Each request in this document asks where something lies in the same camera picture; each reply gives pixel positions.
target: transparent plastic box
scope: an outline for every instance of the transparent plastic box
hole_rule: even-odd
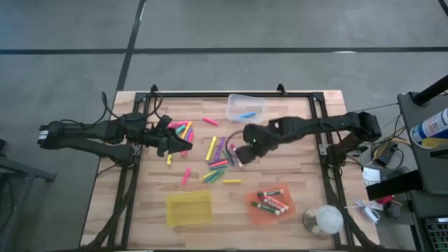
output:
[[[225,116],[232,122],[261,123],[265,112],[266,101],[263,98],[240,94],[230,94]]]

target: black floor stripe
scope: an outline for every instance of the black floor stripe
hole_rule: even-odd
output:
[[[438,1],[439,1],[440,6],[442,7],[442,10],[445,12],[445,14],[448,17],[448,6],[447,6],[447,3],[445,3],[445,0],[438,0]]]
[[[127,44],[125,59],[123,60],[123,65],[121,66],[121,72],[120,77],[118,78],[116,91],[122,91],[125,88],[127,72],[129,70],[129,65],[131,64],[132,51],[135,46],[135,41],[137,40],[137,34],[139,33],[141,18],[143,15],[145,4],[146,0],[140,0],[139,7],[137,8],[137,13],[135,15],[134,25],[132,26],[132,32],[129,38],[129,43]]]
[[[102,55],[125,54],[126,49],[6,49],[0,55]]]
[[[138,55],[206,55],[256,53],[430,53],[448,52],[448,46],[438,47],[378,47],[378,48],[139,48]]]

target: blue crayon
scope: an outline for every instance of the blue crayon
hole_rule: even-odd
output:
[[[185,129],[185,125],[180,126],[179,128],[176,129],[176,134],[179,134],[182,132],[183,129]]]
[[[256,112],[249,112],[249,113],[242,114],[239,117],[248,118],[248,117],[255,116],[256,114],[257,114]]]

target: metal stand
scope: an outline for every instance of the metal stand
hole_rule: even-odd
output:
[[[420,93],[410,92],[412,101],[419,106],[426,106],[428,102],[448,90],[448,75],[438,80]]]
[[[42,171],[40,169],[29,167],[25,164],[20,164],[19,162],[9,160],[8,158],[2,156],[0,156],[0,168],[6,169],[8,171],[22,175],[24,177],[24,185],[20,190],[19,197],[17,198],[17,200],[13,205],[12,210],[13,212],[10,215],[9,220],[7,220],[8,222],[5,226],[3,239],[1,240],[0,243],[0,252],[4,252],[9,251],[8,246],[17,228],[20,210],[22,209],[22,206],[25,203],[27,195],[31,190],[34,179],[41,178],[45,179],[46,182],[53,182],[55,181],[56,174],[51,174],[46,171]]]

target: blue and white can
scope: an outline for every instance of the blue and white can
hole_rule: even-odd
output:
[[[448,144],[448,108],[411,129],[411,140],[426,149]]]

